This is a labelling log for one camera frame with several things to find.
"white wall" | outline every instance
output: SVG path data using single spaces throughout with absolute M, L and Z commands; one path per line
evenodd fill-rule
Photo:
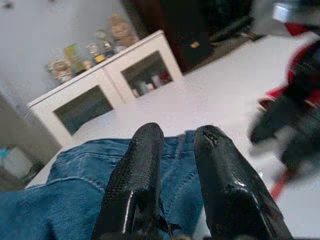
M 63 49 L 79 43 L 81 52 L 95 42 L 112 13 L 126 16 L 120 0 L 14 0 L 0 8 L 0 81 L 22 104 L 55 88 L 44 66 L 63 57 Z

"denim fabric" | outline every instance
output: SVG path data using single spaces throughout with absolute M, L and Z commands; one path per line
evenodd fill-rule
M 62 152 L 47 183 L 0 193 L 1 240 L 89 240 L 110 174 L 129 139 L 100 139 Z M 203 207 L 194 132 L 165 138 L 161 159 L 164 215 L 191 236 Z

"white table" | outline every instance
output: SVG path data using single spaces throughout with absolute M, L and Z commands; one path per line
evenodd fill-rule
M 267 37 L 246 43 L 226 57 L 186 75 L 183 82 L 167 84 L 85 123 L 64 149 L 99 138 L 131 138 L 148 122 L 158 123 L 165 136 L 213 124 L 233 139 L 252 166 L 263 173 L 262 179 L 270 188 L 285 168 L 277 159 L 278 149 L 259 153 L 252 147 L 247 137 L 248 127 L 257 112 L 257 98 L 285 81 L 292 54 L 312 38 L 315 38 L 312 34 L 300 39 Z M 55 160 L 54 157 L 29 186 L 45 183 Z M 279 199 L 279 207 L 294 236 L 320 237 L 319 183 L 320 177 L 316 176 L 311 184 L 306 181 L 290 184 Z M 306 207 L 304 200 L 309 197 L 313 199 Z M 194 236 L 198 238 L 203 233 L 208 233 L 208 229 L 202 212 Z

